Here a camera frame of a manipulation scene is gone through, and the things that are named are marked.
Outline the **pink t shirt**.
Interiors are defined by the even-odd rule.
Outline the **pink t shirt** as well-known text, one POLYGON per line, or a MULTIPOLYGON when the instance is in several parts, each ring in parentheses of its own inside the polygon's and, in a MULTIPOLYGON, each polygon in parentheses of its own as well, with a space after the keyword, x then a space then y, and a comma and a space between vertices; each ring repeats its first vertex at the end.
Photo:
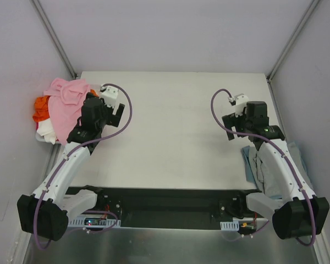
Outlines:
POLYGON ((81 116, 86 95, 91 91, 84 79, 66 81, 56 78, 50 87, 43 92, 49 97, 48 111, 53 130, 61 145, 67 144, 69 133, 81 116))

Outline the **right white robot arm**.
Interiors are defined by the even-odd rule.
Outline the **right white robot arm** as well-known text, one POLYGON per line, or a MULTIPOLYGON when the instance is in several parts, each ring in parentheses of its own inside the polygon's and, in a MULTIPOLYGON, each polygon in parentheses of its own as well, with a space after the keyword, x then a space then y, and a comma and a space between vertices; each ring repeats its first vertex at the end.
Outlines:
POLYGON ((327 199, 318 197, 301 175, 280 127, 269 124, 266 102, 247 101, 243 96, 229 101, 235 111, 222 117, 228 139, 249 138, 281 196, 277 200, 262 192, 249 194, 236 203, 237 213, 242 217, 254 212, 264 216, 280 239, 310 236, 314 241, 328 215, 327 199))

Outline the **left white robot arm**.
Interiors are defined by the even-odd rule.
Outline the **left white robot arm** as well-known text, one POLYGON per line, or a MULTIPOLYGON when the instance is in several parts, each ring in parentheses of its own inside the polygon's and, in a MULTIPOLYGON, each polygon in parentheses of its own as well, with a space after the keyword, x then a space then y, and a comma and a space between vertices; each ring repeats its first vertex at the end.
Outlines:
POLYGON ((95 150, 103 128, 119 125, 125 106, 117 104, 118 92, 107 86, 98 96, 86 95, 81 116, 68 135, 60 159, 33 193, 21 195, 17 202, 22 231, 57 241, 71 220, 87 210, 99 214, 105 209, 106 202, 96 188, 84 187, 70 197, 65 193, 95 150))

